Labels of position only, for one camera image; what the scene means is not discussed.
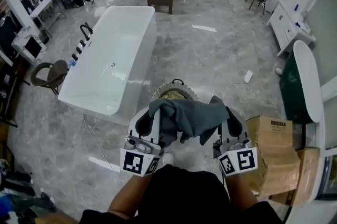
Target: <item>towel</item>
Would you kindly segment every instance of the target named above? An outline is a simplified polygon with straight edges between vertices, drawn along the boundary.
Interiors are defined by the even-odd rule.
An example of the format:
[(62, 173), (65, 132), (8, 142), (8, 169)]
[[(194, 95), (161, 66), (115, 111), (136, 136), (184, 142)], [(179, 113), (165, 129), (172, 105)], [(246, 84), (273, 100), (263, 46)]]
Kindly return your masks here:
[(161, 110), (159, 145), (162, 148), (177, 140), (177, 132), (182, 131), (183, 144), (191, 137), (200, 136), (203, 146), (216, 128), (229, 118), (222, 100), (213, 96), (209, 104), (195, 100), (158, 99), (150, 103), (148, 114), (154, 117)]

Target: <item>gray tile floor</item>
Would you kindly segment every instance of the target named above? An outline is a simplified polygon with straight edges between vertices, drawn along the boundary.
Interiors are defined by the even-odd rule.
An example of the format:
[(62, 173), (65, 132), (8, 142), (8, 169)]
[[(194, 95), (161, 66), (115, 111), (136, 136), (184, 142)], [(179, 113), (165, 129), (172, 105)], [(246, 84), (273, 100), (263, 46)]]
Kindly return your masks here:
[[(148, 104), (163, 83), (180, 78), (208, 102), (212, 95), (239, 111), (245, 119), (257, 115), (284, 118), (278, 77), (274, 66), (283, 67), (276, 57), (278, 47), (266, 26), (270, 14), (244, 0), (174, 0), (173, 15), (168, 7), (157, 8), (157, 43), (152, 55), (139, 108)], [(96, 0), (67, 11), (51, 29), (45, 61), (68, 60), (83, 38), (80, 24), (94, 26), (109, 5), (147, 5), (146, 0)], [(216, 33), (192, 28), (213, 27)], [(249, 84), (233, 85), (251, 70)], [(51, 90), (22, 85), (22, 97), (11, 128), (9, 145), (17, 162), (33, 173), (36, 185), (52, 195), (57, 206), (79, 219), (84, 209), (104, 211), (123, 183), (112, 171), (93, 163), (103, 160), (95, 141), (86, 131), (84, 116), (57, 100)], [(96, 137), (106, 158), (119, 164), (119, 148), (127, 128), (85, 116), (88, 130)], [(176, 165), (191, 171), (213, 171), (213, 137), (203, 147), (197, 139), (170, 146)], [(119, 174), (123, 181), (128, 176)]]

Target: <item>freestanding bathtub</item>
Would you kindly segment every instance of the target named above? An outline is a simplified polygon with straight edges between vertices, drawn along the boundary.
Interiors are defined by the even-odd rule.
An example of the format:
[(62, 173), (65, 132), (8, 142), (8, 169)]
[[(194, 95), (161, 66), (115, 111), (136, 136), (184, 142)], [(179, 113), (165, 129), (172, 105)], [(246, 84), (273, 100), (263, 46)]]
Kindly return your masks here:
[(58, 99), (85, 114), (128, 125), (156, 42), (155, 10), (109, 7), (89, 37)]

